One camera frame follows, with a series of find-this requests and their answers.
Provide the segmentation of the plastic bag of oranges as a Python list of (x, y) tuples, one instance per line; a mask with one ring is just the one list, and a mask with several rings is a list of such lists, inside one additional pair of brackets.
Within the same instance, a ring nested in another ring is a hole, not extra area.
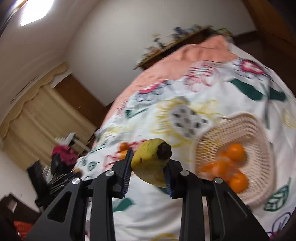
[(228, 152), (222, 151), (214, 162), (208, 162), (201, 166), (200, 172), (206, 175), (208, 179), (220, 177), (224, 181), (230, 181), (240, 171), (234, 161), (230, 159)]

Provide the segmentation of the large orange tangerine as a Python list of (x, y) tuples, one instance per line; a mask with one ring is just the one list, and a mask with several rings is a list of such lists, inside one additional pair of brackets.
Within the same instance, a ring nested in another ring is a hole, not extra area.
[(246, 152), (241, 144), (231, 144), (227, 149), (227, 156), (234, 162), (242, 162), (245, 159)]

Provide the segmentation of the wooden wardrobe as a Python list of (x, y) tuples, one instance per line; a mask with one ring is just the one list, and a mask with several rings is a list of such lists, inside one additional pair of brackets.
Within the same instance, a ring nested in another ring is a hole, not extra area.
[(274, 70), (295, 93), (295, 34), (269, 1), (243, 1), (255, 30), (234, 37), (234, 43)]

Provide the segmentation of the wooden door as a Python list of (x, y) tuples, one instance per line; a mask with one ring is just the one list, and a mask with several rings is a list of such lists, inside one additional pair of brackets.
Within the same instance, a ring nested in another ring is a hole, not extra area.
[(104, 106), (73, 75), (68, 75), (54, 89), (82, 116), (99, 128), (112, 103)]

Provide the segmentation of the floral white bed sheet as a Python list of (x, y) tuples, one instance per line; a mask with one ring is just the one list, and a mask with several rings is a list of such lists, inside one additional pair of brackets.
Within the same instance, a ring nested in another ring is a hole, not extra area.
[(206, 164), (240, 143), (248, 178), (239, 197), (271, 240), (293, 240), (295, 228), (295, 96), (253, 56), (212, 38), (187, 45), (141, 73), (118, 97), (77, 161), (82, 179), (96, 178), (144, 141), (161, 138), (172, 158), (200, 178)]

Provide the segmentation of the orange tangerine front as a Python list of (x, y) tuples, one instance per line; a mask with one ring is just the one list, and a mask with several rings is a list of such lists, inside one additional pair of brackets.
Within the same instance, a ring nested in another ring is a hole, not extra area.
[(249, 182), (244, 173), (237, 172), (230, 178), (228, 185), (235, 193), (241, 193), (248, 188)]

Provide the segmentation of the beige curtain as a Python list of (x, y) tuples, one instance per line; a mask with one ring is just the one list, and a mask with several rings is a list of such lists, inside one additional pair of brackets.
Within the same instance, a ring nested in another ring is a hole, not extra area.
[(22, 170), (35, 161), (50, 164), (57, 137), (76, 133), (87, 142), (95, 126), (70, 106), (50, 83), (68, 69), (61, 63), (38, 80), (16, 102), (1, 123), (3, 151)]

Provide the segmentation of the yellow banana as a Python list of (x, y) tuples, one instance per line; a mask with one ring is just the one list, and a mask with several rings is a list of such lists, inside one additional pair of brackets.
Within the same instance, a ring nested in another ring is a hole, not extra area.
[(140, 144), (133, 155), (130, 166), (141, 180), (165, 188), (163, 169), (172, 154), (171, 145), (160, 138), (153, 138)]

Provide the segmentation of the cream plastic basket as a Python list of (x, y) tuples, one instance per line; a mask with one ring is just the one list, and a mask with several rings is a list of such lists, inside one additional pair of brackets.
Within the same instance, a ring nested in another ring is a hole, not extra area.
[(251, 206), (274, 190), (275, 164), (265, 129), (247, 112), (220, 116), (202, 128), (192, 144), (191, 170), (201, 178), (219, 175)]

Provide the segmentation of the orange tangerine top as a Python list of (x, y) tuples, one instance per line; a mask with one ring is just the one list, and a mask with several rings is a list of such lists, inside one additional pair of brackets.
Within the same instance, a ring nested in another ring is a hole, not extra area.
[(120, 145), (119, 145), (119, 150), (122, 152), (122, 151), (126, 151), (130, 148), (130, 145), (129, 143), (127, 142), (122, 142)]

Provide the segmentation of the wooden headboard shelf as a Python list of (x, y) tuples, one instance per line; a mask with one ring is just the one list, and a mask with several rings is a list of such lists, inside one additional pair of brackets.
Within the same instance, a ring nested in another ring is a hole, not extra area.
[(190, 33), (189, 35), (182, 37), (181, 39), (175, 41), (174, 43), (169, 44), (164, 49), (160, 49), (156, 51), (151, 56), (146, 57), (143, 61), (137, 64), (133, 70), (141, 68), (142, 70), (146, 70), (150, 68), (152, 65), (162, 60), (166, 56), (175, 52), (177, 49), (183, 47), (184, 45), (195, 44), (198, 45), (204, 42), (211, 34), (213, 30), (211, 26), (204, 26), (200, 30), (194, 33)]

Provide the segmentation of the pink blanket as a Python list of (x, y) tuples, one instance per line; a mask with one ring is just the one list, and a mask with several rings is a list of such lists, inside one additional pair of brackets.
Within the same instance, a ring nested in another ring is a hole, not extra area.
[(154, 101), (137, 102), (133, 97), (145, 87), (165, 80), (178, 80), (197, 61), (227, 63), (236, 58), (237, 55), (230, 51), (228, 42), (221, 35), (211, 37), (199, 45), (185, 45), (140, 73), (114, 101), (102, 125), (114, 115), (121, 115), (124, 110), (131, 108), (130, 100), (135, 104), (136, 110), (154, 104)]

